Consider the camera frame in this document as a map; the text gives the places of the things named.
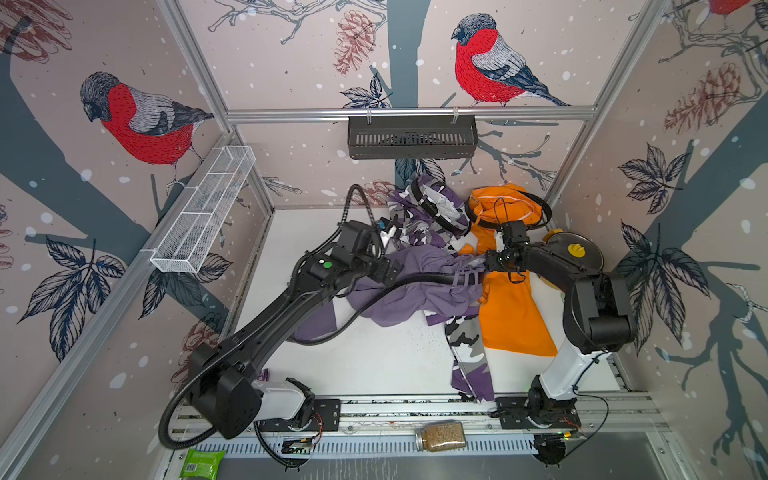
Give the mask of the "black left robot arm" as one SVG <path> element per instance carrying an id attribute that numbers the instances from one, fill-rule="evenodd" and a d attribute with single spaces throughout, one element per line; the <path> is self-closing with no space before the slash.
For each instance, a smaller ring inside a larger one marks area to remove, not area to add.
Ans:
<path id="1" fill-rule="evenodd" d="M 363 187 L 352 185 L 341 220 L 320 246 L 294 265 L 286 289 L 244 328 L 215 347 L 202 345 L 189 357 L 188 378 L 163 411 L 158 439 L 170 450 L 192 447 L 219 433 L 241 434 L 257 417 L 265 393 L 252 385 L 267 360 L 304 321 L 357 281 L 385 270 L 385 248 Z M 171 437 L 170 423 L 182 402 L 211 427 L 189 440 Z"/>

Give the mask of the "purple camouflage trousers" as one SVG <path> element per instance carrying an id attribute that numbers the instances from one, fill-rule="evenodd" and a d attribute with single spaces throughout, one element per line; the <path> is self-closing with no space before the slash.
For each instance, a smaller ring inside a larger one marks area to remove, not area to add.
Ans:
<path id="1" fill-rule="evenodd" d="M 470 231 L 463 237 L 454 237 L 440 227 L 416 204 L 409 191 L 410 185 L 403 190 L 394 191 L 388 202 L 390 221 L 395 228 L 391 240 L 393 248 L 400 251 L 415 246 L 432 245 L 458 254 L 462 254 L 460 250 L 466 246 L 473 248 L 466 243 L 466 235 Z M 494 389 L 482 343 L 478 301 L 469 312 L 444 322 L 439 322 L 428 312 L 424 312 L 424 315 L 428 325 L 444 327 L 445 339 L 453 356 L 452 388 L 464 397 L 482 401 L 493 400 Z"/>

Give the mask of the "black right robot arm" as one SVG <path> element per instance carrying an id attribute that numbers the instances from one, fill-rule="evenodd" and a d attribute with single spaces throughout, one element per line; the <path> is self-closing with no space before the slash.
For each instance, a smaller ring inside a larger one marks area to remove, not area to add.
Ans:
<path id="1" fill-rule="evenodd" d="M 496 229 L 496 246 L 486 266 L 505 274 L 534 273 L 563 294 L 563 345 L 548 368 L 534 377 L 526 401 L 527 417 L 552 424 L 574 409 L 579 385 L 602 357 L 618 351 L 637 335 L 626 279 L 606 273 L 604 256 L 586 237 L 552 234 L 532 242 L 531 225 L 511 221 Z"/>

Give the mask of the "lilac purple trousers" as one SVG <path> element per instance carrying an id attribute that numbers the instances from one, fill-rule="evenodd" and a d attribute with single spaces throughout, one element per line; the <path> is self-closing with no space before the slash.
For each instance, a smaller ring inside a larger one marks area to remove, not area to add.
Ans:
<path id="1" fill-rule="evenodd" d="M 388 259 L 402 265 L 399 279 L 414 275 L 440 274 L 445 283 L 418 281 L 400 286 L 369 305 L 385 286 L 367 277 L 344 298 L 337 298 L 310 316 L 292 335 L 302 343 L 322 340 L 339 330 L 358 313 L 380 327 L 401 324 L 417 313 L 428 312 L 443 322 L 469 312 L 482 295 L 483 258 L 458 254 L 432 245 L 395 251 Z"/>

